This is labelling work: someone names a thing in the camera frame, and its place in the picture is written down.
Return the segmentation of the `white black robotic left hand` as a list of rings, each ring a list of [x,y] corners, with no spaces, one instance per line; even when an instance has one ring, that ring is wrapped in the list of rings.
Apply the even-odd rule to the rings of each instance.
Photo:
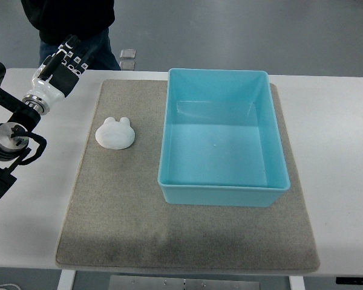
[[[34,73],[32,88],[25,94],[23,103],[46,115],[55,103],[69,96],[94,59],[88,48],[79,49],[80,43],[77,36],[69,35],[46,57]]]

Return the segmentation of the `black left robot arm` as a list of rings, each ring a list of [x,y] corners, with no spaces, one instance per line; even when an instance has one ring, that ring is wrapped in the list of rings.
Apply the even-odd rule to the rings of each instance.
[[[0,123],[0,161],[13,162],[0,168],[0,199],[17,180],[12,175],[14,169],[37,160],[47,146],[44,137],[33,133],[41,120],[40,113],[1,88],[5,73],[0,62],[0,106],[12,113],[7,122]]]

